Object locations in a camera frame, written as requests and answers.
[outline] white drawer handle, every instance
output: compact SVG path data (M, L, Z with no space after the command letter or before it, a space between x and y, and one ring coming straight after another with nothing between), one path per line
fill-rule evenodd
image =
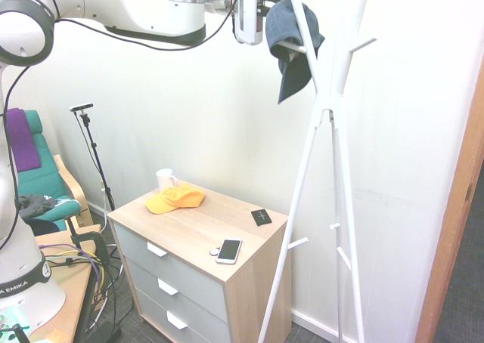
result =
M167 283L165 283L163 280L158 279L158 286L160 289L162 289L166 294L174 295L178 292L177 289L171 287Z
M166 312L166 317L168 318L168 321L174 326L176 326L178 329L183 329L188 326L185 323L183 323L179 318L171 314L169 311Z
M148 243L148 242L146 242L146 243L148 245L148 250L153 252L155 255L158 255L160 257L166 255L166 251L163 251L162 249L160 249L159 247L156 247L152 243Z

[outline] black cloth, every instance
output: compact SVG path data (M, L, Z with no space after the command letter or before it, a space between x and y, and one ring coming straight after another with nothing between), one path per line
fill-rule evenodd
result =
M302 5L311 34L312 45L318 56L318 49L324 41L319 33L318 18L306 5ZM303 46L303 38L299 31L296 15L291 0L282 0L271 7L265 22L265 37L272 56L279 59L279 70L282 73L280 104L289 96L302 90L311 80L308 58L305 54L278 45L280 41L288 41Z
M40 218L22 218L23 221L32 228L34 236L46 235L48 233L59 232L59 227L54 223Z
M21 218L33 218L43 215L55 207L55 198L45 198L38 194L23 194L18 197Z

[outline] teal cushion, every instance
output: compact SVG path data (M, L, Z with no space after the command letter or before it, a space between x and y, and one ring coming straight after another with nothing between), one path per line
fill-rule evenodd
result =
M42 131L39 114L34 110L27 110L25 114L30 130ZM59 175L54 158L48 149L47 141L45 141L44 136L40 132L36 132L32 136L39 152L41 166L40 168L18 173L18 193L20 195L39 194L54 198L67 195L64 181L61 175Z
M60 196L59 199L70 198L69 196ZM70 199L69 202L58 205L57 207L54 207L53 209L47 211L45 214L40 215L37 218L40 218L41 220L55 222L57 220L63 220L65 216L73 215L79 212L81 212L81 205L77 201Z
M40 122L39 113L35 110L25 110L25 116L29 123L30 134L42 133L42 123Z

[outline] wooden table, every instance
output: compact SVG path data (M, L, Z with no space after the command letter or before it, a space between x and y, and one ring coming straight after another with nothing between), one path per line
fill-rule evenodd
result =
M86 233L90 231L99 232L101 226L96 224L87 227L76 228L76 232ZM70 239L70 231L61 231L36 237L39 245L52 245L56 243L73 244ZM92 241L81 243L83 250L95 252L95 244ZM43 249L44 255L56 255L62 251L72 250L69 246L50 247ZM81 306L84 302L86 286L88 284L89 274L91 273L90 264L76 264L70 267L54 267L52 276L59 286L66 292L66 301L59 312L46 324L36 329L30 336L29 340L39 341L51 334L54 329L68 334L69 338L66 343L71 343L76 332Z
M144 204L154 190L108 215L136 306L176 343L255 343L287 216L267 210L272 223L258 227L251 211L261 207L201 189L197 208L154 215ZM235 265L209 254L226 237L243 240ZM289 334L290 298L288 254L266 343Z

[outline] wooden door frame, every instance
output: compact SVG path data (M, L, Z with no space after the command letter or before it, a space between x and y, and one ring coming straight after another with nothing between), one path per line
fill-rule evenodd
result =
M433 343L483 160L484 59L481 63L464 140L451 192L448 196L415 343Z

